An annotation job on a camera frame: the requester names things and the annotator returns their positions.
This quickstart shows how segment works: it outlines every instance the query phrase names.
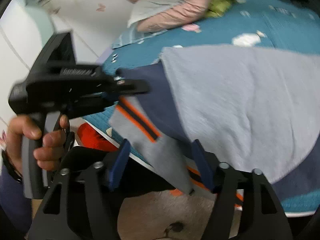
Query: orange stripe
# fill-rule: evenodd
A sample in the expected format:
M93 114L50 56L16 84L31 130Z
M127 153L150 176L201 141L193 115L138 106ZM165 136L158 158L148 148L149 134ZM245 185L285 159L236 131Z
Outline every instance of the orange stripe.
M198 176L201 176L199 171L191 168L190 166L187 166L187 169L188 169L189 171L191 171L192 173L197 174Z
M156 142L156 140L148 133L148 131L141 124L139 124L131 115L129 115L121 106L116 105L116 110L118 110L130 122L132 122L136 127L138 127L151 142Z
M239 193L237 193L236 196L238 199L240 199L243 202L243 197Z
M183 195L183 192L176 188L176 189L170 190L170 194L172 196L179 197Z
M194 180L194 179L192 179L192 178L190 178L190 180L191 180L191 182L192 182L193 184L195 184L195 185L197 185L197 186L199 186L199 187L201 187L201 188L204 188L204 189L208 190L202 183L200 183L200 182L198 182L198 181L196 181L196 180Z
M157 130L157 128L143 115L141 114L133 105L130 104L128 100L124 97L120 97L120 101L124 103L132 112L134 112L140 119L158 136L160 137L161 134Z

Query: screw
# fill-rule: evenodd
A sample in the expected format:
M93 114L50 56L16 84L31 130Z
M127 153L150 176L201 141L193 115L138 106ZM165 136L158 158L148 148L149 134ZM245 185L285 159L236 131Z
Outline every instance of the screw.
M67 175L68 173L69 173L69 169L67 169L67 168L64 168L64 169L62 169L62 170L60 171L60 174L61 174L62 176Z
M261 175L262 171L260 169L253 169L253 172L257 175Z
M219 163L219 167L222 168L222 169L228 169L230 167L230 165L228 163Z
M125 83L124 80L119 80L119 81L117 82L117 85L123 85L124 83Z
M103 167L103 162L96 162L93 164L95 169L100 169Z

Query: bedsheet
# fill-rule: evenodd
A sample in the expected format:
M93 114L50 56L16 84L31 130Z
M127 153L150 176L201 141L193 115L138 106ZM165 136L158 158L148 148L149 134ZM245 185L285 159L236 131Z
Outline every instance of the bedsheet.
M167 31L164 34L145 40L141 44L131 44L116 49L119 55L117 61L112 63L110 58L104 65L106 73L114 74L119 67L135 68L149 65L160 53L163 47L181 45L183 47L203 44L231 44L232 38L242 33L265 34L258 47L271 47L291 50L306 54L320 54L320 20L316 13L308 9L300 9L292 4L279 0L242 0L244 3L235 4L222 18L204 19L196 22L202 30L201 33L186 32L181 28ZM108 119L113 107L103 113L84 117L97 128L105 131L109 128ZM114 139L120 141L121 137L114 133ZM318 192L309 193L301 199L285 200L287 212L303 212L314 210L318 202L314 197Z

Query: finger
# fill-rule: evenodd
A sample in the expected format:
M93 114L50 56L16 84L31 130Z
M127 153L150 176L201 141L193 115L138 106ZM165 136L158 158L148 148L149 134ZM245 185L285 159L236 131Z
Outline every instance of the finger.
M33 151L33 156L39 161L56 161L63 154L62 147L41 147Z
M11 120L8 133L15 135L23 134L29 139L38 140L41 137L40 128L27 115L19 115Z
M19 115L11 120L7 132L7 152L15 161L21 158L21 135L37 140L41 138L41 130L27 115Z
M46 171L56 171L59 167L59 161L37 161L37 164Z
M69 118L64 114L60 117L60 127L62 129L67 129L69 127Z
M60 147L67 139L66 133L63 130L47 133L43 137L43 146L45 147Z

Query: red object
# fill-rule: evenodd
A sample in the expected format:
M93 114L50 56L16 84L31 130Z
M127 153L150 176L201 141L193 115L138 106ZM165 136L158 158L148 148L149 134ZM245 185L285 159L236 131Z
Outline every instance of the red object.
M183 195L183 192L176 188L176 189L170 190L170 194L174 197L180 197Z
M85 147L106 152L115 152L118 150L116 146L106 140L88 123L80 125L77 134Z

